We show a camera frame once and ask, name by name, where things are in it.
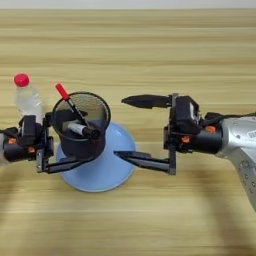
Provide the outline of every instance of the plastic bottle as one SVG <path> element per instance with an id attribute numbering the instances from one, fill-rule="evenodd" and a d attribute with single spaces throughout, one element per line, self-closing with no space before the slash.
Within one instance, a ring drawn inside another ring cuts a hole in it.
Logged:
<path id="1" fill-rule="evenodd" d="M 35 115 L 36 122 L 42 124 L 43 107 L 39 92 L 30 84 L 26 74 L 18 74 L 14 77 L 16 89 L 16 106 L 21 114 Z"/>

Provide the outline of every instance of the orange accent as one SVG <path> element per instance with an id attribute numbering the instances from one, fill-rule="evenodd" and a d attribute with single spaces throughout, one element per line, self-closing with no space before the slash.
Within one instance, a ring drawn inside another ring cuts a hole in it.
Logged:
<path id="1" fill-rule="evenodd" d="M 205 130 L 209 133 L 216 133 L 216 127 L 215 126 L 208 125 L 208 126 L 205 127 Z"/>
<path id="2" fill-rule="evenodd" d="M 8 144 L 16 144 L 17 140 L 15 138 L 9 138 Z"/>
<path id="3" fill-rule="evenodd" d="M 29 152 L 29 153 L 35 153 L 36 150 L 35 150 L 34 147 L 28 147 L 28 152 Z"/>
<path id="4" fill-rule="evenodd" d="M 183 137 L 181 138 L 182 142 L 183 142 L 183 143 L 186 143 L 186 144 L 190 142 L 190 139 L 191 139 L 191 138 L 190 138 L 189 136 L 183 136 Z"/>

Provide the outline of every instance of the blue bowl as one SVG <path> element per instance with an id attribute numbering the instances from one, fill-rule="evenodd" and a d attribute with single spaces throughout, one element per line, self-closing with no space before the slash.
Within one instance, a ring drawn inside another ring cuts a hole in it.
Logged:
<path id="1" fill-rule="evenodd" d="M 132 136 L 120 125 L 110 123 L 106 131 L 106 146 L 101 155 L 92 162 L 70 171 L 60 173 L 72 187 L 85 192 L 103 192 L 123 184 L 134 172 L 135 167 L 120 159 L 114 151 L 135 151 Z M 58 146 L 56 159 L 65 155 Z"/>

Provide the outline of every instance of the black mesh pen holder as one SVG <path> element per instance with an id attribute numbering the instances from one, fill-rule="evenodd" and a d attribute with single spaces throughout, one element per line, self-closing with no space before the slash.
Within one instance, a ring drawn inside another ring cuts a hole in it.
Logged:
<path id="1" fill-rule="evenodd" d="M 89 128 L 97 129 L 100 136 L 97 139 L 88 139 L 69 129 L 70 123 L 79 124 L 79 121 L 63 99 L 53 108 L 52 126 L 60 137 L 61 149 L 67 157 L 92 161 L 104 150 L 105 133 L 111 119 L 110 108 L 101 97 L 93 93 L 75 92 L 69 96 L 87 121 Z"/>

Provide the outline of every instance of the metal robot arm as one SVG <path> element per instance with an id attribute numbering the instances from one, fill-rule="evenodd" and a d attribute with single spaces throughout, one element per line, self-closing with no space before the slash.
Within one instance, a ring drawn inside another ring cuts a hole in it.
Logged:
<path id="1" fill-rule="evenodd" d="M 169 108 L 164 127 L 166 159 L 152 158 L 148 153 L 116 151 L 115 154 L 141 168 L 176 174 L 176 152 L 201 152 L 229 159 L 235 166 L 248 198 L 256 211 L 256 117 L 207 113 L 202 118 L 199 105 L 189 96 L 138 95 L 123 103 L 152 109 Z"/>

